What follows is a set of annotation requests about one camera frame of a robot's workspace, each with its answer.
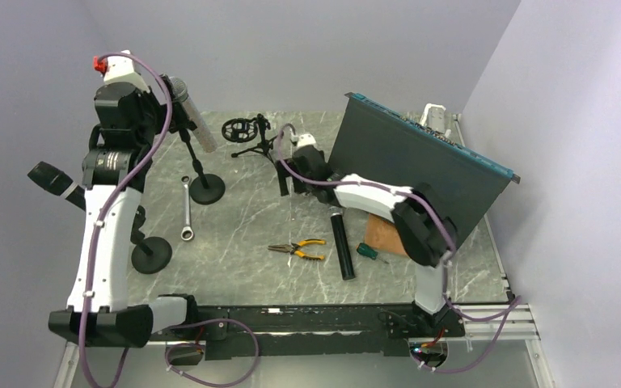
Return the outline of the black microphone silver grille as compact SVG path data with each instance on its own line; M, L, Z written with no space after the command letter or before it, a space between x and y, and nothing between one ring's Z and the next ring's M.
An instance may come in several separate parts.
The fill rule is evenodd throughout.
M349 243L344 227L343 212L340 208L331 208L330 222L332 224L332 232L335 240L342 280L352 280L356 277L356 275L353 269Z

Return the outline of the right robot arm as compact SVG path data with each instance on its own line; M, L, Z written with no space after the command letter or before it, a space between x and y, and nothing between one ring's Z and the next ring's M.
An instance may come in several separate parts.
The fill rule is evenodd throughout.
M323 152L298 145L292 157L279 157L277 169L318 202L357 209L391 222L409 259L416 263L413 324L422 335L450 329L457 318L446 296L446 267L458 250L453 220L438 208L431 187L392 186L358 174L337 177Z

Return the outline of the black tripod shock mount stand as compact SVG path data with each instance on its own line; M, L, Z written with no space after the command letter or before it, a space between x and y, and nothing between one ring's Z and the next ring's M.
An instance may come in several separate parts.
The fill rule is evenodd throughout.
M232 158L237 158L246 153L256 153L263 155L272 162L270 152L273 150L273 142L276 136L266 138L266 132L270 129L269 120L262 113L258 113L253 118L234 118L226 121L222 125L221 133L225 140L237 144L248 143L259 138L256 145L231 154Z

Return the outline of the black round-base clip stand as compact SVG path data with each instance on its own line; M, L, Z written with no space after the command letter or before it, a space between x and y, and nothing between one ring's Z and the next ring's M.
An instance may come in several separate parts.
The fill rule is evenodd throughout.
M188 184L188 197L199 205L211 205L219 201L226 192L226 185L219 175L205 173L201 161L191 144L190 130L186 124L174 124L181 141L186 145L192 160L192 168L196 178Z

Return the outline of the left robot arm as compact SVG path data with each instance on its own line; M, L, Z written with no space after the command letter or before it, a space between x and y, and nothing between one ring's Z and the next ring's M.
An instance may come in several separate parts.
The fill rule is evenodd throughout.
M171 260L170 243L146 237L141 198L156 151L155 138L171 123L170 112L147 86L108 82L94 96L98 123L82 161L82 182L57 177L56 194L85 213L82 251L73 288L61 310L49 315L49 330L80 347L141 348L169 329L182 340L200 328L193 297L168 294L131 305L129 266L155 273Z

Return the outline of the glitter microphone silver grille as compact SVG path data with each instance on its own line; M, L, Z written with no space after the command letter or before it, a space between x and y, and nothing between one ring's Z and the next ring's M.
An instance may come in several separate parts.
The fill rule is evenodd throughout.
M170 76L168 81L171 85L175 125L190 130L203 151L207 154L213 153L218 144L200 111L192 101L186 83L181 78L174 76Z

